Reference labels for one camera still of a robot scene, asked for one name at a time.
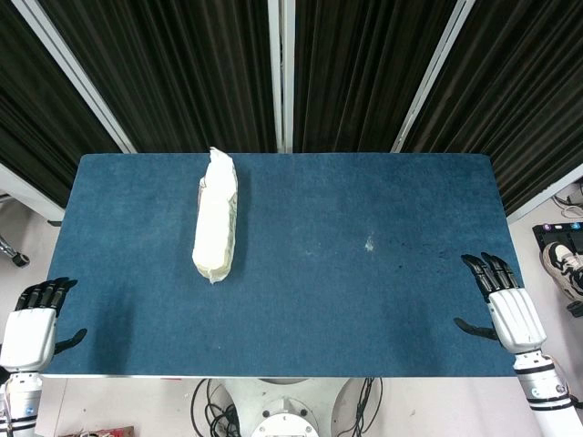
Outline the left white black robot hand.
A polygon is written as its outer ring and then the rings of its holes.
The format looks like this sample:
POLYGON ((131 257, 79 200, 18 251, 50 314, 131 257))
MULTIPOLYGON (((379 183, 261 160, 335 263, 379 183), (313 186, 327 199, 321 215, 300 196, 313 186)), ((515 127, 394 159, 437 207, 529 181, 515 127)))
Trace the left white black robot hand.
POLYGON ((76 347, 87 335, 78 330, 58 341, 56 325, 75 279, 60 277, 27 287, 8 315, 1 343, 1 367, 9 373, 41 372, 53 358, 76 347))

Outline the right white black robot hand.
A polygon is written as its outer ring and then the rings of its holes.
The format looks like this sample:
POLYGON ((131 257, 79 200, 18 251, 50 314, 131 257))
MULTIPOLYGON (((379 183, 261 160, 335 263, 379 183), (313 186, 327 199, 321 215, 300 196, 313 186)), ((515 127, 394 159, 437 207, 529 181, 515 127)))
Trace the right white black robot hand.
POLYGON ((547 335, 533 300, 518 284, 509 265, 486 252, 479 257, 464 254, 461 260, 475 278, 492 326, 477 327, 459 317, 454 318, 455 325, 469 335, 498 341, 514 355, 538 351, 547 335))

